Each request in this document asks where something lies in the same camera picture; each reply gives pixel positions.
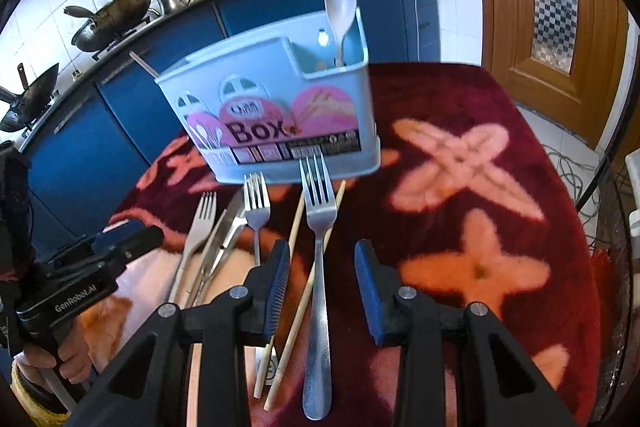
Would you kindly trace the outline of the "person's left hand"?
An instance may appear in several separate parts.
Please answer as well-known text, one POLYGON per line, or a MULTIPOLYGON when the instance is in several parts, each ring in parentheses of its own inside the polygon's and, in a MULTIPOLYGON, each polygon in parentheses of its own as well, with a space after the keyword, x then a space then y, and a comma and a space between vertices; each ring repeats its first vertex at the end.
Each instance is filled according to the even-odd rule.
POLYGON ((86 381, 92 369, 88 345, 78 317, 68 335, 58 346, 57 355, 51 355, 41 347, 27 345, 15 357, 14 362, 28 381, 47 391, 51 388, 42 377, 40 369, 54 369, 59 366, 61 377, 74 385, 86 381))

